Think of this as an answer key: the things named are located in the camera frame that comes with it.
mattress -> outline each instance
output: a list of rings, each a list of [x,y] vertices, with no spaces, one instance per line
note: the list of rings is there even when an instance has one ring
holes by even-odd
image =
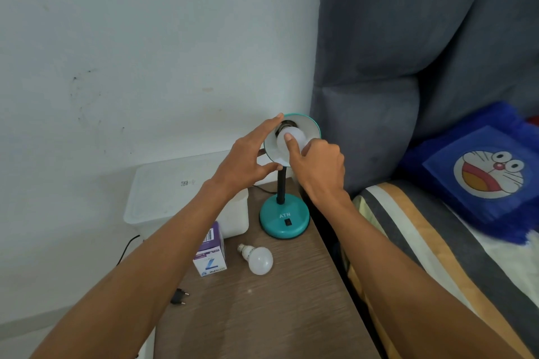
[[[442,287],[482,318],[524,358],[539,358],[539,234],[519,246],[475,231],[439,199],[407,181],[368,187],[359,212]],[[363,293],[388,357],[400,358]]]

person's left hand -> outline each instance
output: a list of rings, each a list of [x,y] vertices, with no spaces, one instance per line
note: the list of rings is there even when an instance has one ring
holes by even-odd
[[[272,162],[261,166],[257,163],[257,157],[264,154],[263,151],[260,153],[260,146],[282,122],[283,117],[280,113],[275,118],[266,119],[246,136],[239,138],[217,168],[212,180],[224,185],[227,192],[235,196],[240,190],[253,186],[271,172],[280,171],[282,165]]]

person's right hand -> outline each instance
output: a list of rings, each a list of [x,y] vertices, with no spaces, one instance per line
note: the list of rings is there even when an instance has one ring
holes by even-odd
[[[338,145],[313,139],[300,153],[298,142],[291,134],[285,134],[285,141],[290,166],[314,205],[344,192],[344,155]]]

desk lamp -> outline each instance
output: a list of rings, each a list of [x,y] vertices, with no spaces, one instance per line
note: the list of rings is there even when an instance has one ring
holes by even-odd
[[[290,167],[285,133],[291,134],[303,150],[313,138],[320,138],[320,128],[310,117],[302,114],[286,114],[281,124],[264,141],[266,154],[282,165],[277,174],[277,194],[270,197],[260,209],[260,224],[270,236],[280,239],[294,238],[309,225],[309,209],[297,196],[285,193],[286,168]]]

plastic container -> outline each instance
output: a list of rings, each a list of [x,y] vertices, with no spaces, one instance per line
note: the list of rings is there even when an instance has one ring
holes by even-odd
[[[193,199],[227,154],[215,152],[140,166],[131,184],[124,221],[148,238]],[[249,228],[248,196],[247,189],[239,192],[217,217],[224,238]]]

